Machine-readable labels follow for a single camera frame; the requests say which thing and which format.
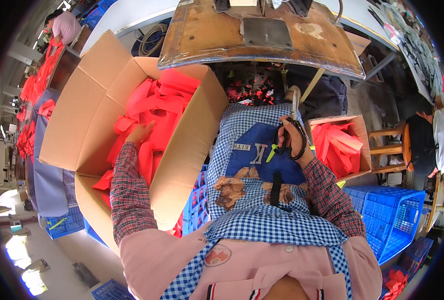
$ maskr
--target black bag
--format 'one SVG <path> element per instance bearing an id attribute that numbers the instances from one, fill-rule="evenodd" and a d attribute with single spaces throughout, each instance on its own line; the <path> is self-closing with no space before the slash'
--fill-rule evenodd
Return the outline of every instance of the black bag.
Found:
<path id="1" fill-rule="evenodd" d="M 428 176 L 436 167 L 435 150 L 438 148 L 435 145 L 432 124 L 419 115 L 413 115 L 405 122 L 409 124 L 411 162 L 414 173 Z"/>

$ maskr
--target wooden stool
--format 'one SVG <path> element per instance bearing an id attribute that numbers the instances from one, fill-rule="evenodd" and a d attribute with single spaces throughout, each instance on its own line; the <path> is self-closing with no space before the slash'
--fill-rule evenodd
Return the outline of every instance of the wooden stool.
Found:
<path id="1" fill-rule="evenodd" d="M 397 145 L 382 145 L 381 141 L 379 141 L 379 136 L 384 135 L 401 135 L 401 143 Z M 413 171 L 410 153 L 410 139 L 409 139 L 409 125 L 406 123 L 399 124 L 399 126 L 395 128 L 387 128 L 382 130 L 376 130 L 372 132 L 367 132 L 368 138 L 370 140 L 371 137 L 374 138 L 374 142 L 376 147 L 370 148 L 370 155 L 375 155 L 375 162 L 372 165 L 372 173 L 389 173 L 396 172 L 402 170 Z M 391 154 L 401 154 L 404 158 L 403 164 L 398 165 L 387 165 L 383 167 L 379 167 L 379 160 L 381 159 L 381 155 L 391 155 Z"/>

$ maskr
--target yellow tag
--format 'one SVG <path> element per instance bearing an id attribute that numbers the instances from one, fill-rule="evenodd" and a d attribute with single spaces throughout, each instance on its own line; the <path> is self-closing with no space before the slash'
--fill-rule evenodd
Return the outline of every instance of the yellow tag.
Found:
<path id="1" fill-rule="evenodd" d="M 338 185 L 339 188 L 342 189 L 344 187 L 344 185 L 345 185 L 345 180 L 338 182 L 337 185 Z"/>
<path id="2" fill-rule="evenodd" d="M 270 162 L 270 160 L 273 158 L 274 154 L 275 154 L 275 149 L 278 149 L 279 146 L 277 146 L 276 144 L 272 144 L 272 150 L 269 153 L 269 156 L 267 157 L 267 159 L 265 160 L 266 163 Z"/>

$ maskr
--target person's hand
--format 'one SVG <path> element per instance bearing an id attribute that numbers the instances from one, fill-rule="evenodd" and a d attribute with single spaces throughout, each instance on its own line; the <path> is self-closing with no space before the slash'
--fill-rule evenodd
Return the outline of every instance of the person's hand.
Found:
<path id="1" fill-rule="evenodd" d="M 287 121 L 287 118 L 289 118 L 289 116 L 282 116 L 282 117 L 279 118 L 279 120 L 282 121 L 284 126 L 281 127 L 279 129 L 279 132 L 277 133 L 277 135 L 279 136 L 279 144 L 278 144 L 278 146 L 279 146 L 279 148 L 282 148 L 282 144 L 284 142 L 284 129 L 285 129 L 289 133 L 289 136 L 287 137 L 286 146 L 287 147 L 289 147 L 289 146 L 292 147 L 291 155 L 293 157 L 295 157 L 302 150 L 302 136 L 300 135 L 300 133 L 297 130 L 297 128 L 295 128 L 295 126 L 292 125 L 291 122 Z M 305 169 L 305 167 L 307 167 L 309 162 L 311 162 L 312 159 L 314 159 L 314 153 L 312 153 L 312 151 L 310 150 L 309 139 L 308 138 L 306 138 L 306 143 L 307 144 L 306 144 L 306 148 L 305 148 L 304 154 L 302 155 L 301 158 L 296 160 L 297 163 L 303 169 Z"/>
<path id="2" fill-rule="evenodd" d="M 143 142 L 152 131 L 154 124 L 154 121 L 148 123 L 147 125 L 139 124 L 137 127 L 134 128 L 134 130 L 132 130 L 129 136 L 127 136 L 125 142 L 132 141 L 136 144 Z"/>

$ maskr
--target scissors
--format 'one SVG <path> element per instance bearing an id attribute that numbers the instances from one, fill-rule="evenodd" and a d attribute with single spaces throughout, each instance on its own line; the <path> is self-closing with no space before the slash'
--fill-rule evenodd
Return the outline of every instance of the scissors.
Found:
<path id="1" fill-rule="evenodd" d="M 282 143 L 282 147 L 279 148 L 278 145 L 278 138 L 279 138 L 279 129 L 281 129 L 284 124 L 280 124 L 279 126 L 277 126 L 277 129 L 275 130 L 274 136 L 272 138 L 272 148 L 273 148 L 273 152 L 276 154 L 282 154 L 285 152 L 285 150 L 289 150 L 289 159 L 291 160 L 297 160 L 299 158 L 302 157 L 302 155 L 304 154 L 305 150 L 306 150 L 306 145 L 307 145 L 307 137 L 305 134 L 304 129 L 302 128 L 302 125 L 300 124 L 300 122 L 297 120 L 297 111 L 299 110 L 299 101 L 298 99 L 295 99 L 295 101 L 292 101 L 292 110 L 290 112 L 290 117 L 287 118 L 287 121 L 291 122 L 292 125 L 294 125 L 294 127 L 297 129 L 297 131 L 299 131 L 300 135 L 302 136 L 302 149 L 300 150 L 299 154 L 297 154 L 296 156 L 292 156 L 292 147 L 289 146 L 287 147 L 287 139 L 289 137 L 289 132 L 284 129 L 284 141 Z"/>

